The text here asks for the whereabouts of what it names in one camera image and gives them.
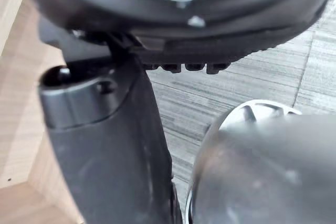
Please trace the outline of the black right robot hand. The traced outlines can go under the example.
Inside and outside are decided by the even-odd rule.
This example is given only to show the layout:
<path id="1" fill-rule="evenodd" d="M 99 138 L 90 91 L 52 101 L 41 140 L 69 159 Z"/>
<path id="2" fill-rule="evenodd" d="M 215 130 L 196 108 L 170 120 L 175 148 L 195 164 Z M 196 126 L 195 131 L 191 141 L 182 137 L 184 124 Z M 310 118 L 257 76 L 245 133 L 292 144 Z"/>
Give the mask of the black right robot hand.
<path id="1" fill-rule="evenodd" d="M 210 125 L 182 211 L 147 74 L 218 74 L 306 31 L 328 0 L 33 1 L 65 60 L 38 94 L 86 223 L 335 223 L 334 120 L 268 100 Z"/>

